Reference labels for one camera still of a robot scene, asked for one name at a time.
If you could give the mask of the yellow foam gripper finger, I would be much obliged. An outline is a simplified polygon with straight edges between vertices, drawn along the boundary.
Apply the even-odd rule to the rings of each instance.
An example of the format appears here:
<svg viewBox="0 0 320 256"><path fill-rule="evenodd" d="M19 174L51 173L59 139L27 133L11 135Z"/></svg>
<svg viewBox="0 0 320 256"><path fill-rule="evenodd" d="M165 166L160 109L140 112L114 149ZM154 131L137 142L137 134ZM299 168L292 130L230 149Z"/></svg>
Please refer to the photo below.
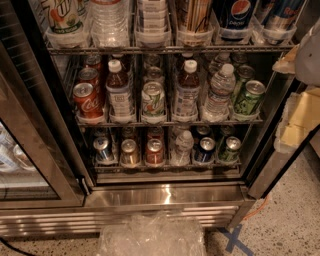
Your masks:
<svg viewBox="0 0 320 256"><path fill-rule="evenodd" d="M320 88L300 94L291 93L276 130L275 150L284 154L292 153L319 124Z"/></svg>

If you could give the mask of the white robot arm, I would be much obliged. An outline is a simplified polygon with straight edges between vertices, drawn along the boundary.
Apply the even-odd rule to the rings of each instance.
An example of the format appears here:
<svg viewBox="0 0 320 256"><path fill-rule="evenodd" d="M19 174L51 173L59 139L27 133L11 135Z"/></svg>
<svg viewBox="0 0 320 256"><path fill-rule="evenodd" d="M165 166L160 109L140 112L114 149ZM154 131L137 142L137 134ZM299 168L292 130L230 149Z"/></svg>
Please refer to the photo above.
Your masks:
<svg viewBox="0 0 320 256"><path fill-rule="evenodd" d="M293 74L299 82L311 86L305 92L291 93L285 103L274 148L279 153L288 154L320 124L320 19L272 69Z"/></svg>

